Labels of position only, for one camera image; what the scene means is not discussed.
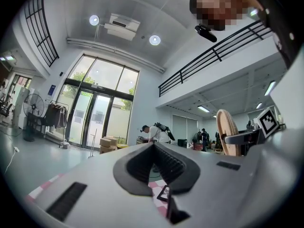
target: metal railing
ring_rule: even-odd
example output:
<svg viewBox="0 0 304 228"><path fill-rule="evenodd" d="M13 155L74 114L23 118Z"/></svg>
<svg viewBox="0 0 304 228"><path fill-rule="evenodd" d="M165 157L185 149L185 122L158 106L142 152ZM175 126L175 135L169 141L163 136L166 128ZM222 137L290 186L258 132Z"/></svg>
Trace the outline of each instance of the metal railing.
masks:
<svg viewBox="0 0 304 228"><path fill-rule="evenodd" d="M49 67L59 58L48 30L44 0L28 0L24 7L29 31L43 59Z"/></svg>
<svg viewBox="0 0 304 228"><path fill-rule="evenodd" d="M231 56L231 53L236 53L245 45L250 46L250 43L253 44L252 42L257 39L265 39L266 37L270 36L270 32L271 30L266 28L261 21L255 21L252 24L243 27L200 54L182 69L177 71L174 75L164 81L160 86L158 86L159 97L167 93L173 87L183 84L192 75L199 72L203 68L214 64L217 61L223 61L227 57Z"/></svg>

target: black vent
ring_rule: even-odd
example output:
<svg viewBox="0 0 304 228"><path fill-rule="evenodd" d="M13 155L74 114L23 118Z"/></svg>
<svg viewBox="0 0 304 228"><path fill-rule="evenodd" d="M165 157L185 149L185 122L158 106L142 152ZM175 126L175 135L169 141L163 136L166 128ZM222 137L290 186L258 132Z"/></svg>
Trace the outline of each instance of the black vent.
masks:
<svg viewBox="0 0 304 228"><path fill-rule="evenodd" d="M115 163L113 175L123 189L134 195L152 196L147 184L153 163L172 194L185 193L193 187L200 176L200 168L194 161L161 143L145 145Z"/></svg>
<svg viewBox="0 0 304 228"><path fill-rule="evenodd" d="M60 221L64 221L85 189L85 184L74 182L61 194L55 203L47 209L47 213Z"/></svg>
<svg viewBox="0 0 304 228"><path fill-rule="evenodd" d="M125 25L125 24L123 24L123 23L119 23L119 22L117 22L117 21L115 21L115 20L113 20L112 24L118 25L118 26L123 27L123 28L126 28L126 27L127 27L127 25Z"/></svg>
<svg viewBox="0 0 304 228"><path fill-rule="evenodd" d="M155 164L159 167L161 177L167 184L177 179L185 170L186 166L172 154L155 146Z"/></svg>
<svg viewBox="0 0 304 228"><path fill-rule="evenodd" d="M217 165L221 166L221 167L228 168L228 169L232 169L232 170L235 170L235 171L238 171L238 169L241 167L240 165L231 164L231 163L224 162L224 161L220 161L219 163L217 163Z"/></svg>

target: glass door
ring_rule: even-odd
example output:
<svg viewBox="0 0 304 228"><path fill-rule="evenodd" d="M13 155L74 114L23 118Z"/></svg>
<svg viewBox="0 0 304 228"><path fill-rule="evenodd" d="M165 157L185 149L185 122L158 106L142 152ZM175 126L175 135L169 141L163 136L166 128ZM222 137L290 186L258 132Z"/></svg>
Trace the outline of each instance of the glass door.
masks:
<svg viewBox="0 0 304 228"><path fill-rule="evenodd" d="M71 145L82 147L83 130L86 128L86 118L89 111L92 93L80 91L77 103L74 109L73 118L70 123L68 141Z"/></svg>
<svg viewBox="0 0 304 228"><path fill-rule="evenodd" d="M96 148L100 148L100 139L103 136L104 130L107 128L106 115L110 100L110 97L94 93L93 100L91 101L92 110L88 116L88 128L85 131L84 137L84 147L86 149L91 149L92 146L94 146L95 150Z"/></svg>

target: fluorescent light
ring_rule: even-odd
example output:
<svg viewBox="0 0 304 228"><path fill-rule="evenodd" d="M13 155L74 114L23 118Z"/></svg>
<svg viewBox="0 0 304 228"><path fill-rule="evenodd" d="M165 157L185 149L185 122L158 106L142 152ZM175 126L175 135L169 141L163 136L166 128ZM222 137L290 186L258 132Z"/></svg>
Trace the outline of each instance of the fluorescent light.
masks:
<svg viewBox="0 0 304 228"><path fill-rule="evenodd" d="M209 112L209 110L207 110L206 108L202 107L202 106L198 106L198 108L204 112Z"/></svg>
<svg viewBox="0 0 304 228"><path fill-rule="evenodd" d="M91 25L98 25L99 23L99 17L97 15L92 15L89 19L89 22Z"/></svg>
<svg viewBox="0 0 304 228"><path fill-rule="evenodd" d="M250 12L250 16L254 16L254 15L256 15L256 14L257 14L257 9L252 10L252 11Z"/></svg>
<svg viewBox="0 0 304 228"><path fill-rule="evenodd" d="M269 95L270 91L272 90L272 88L275 86L276 82L275 81L271 81L269 86L268 86L268 89L266 90L266 93L264 96L266 95Z"/></svg>
<svg viewBox="0 0 304 228"><path fill-rule="evenodd" d="M259 104L257 105L256 109L260 108L261 105L262 105L262 103L259 103Z"/></svg>
<svg viewBox="0 0 304 228"><path fill-rule="evenodd" d="M161 42L161 38L157 35L153 35L149 39L151 45L157 46Z"/></svg>

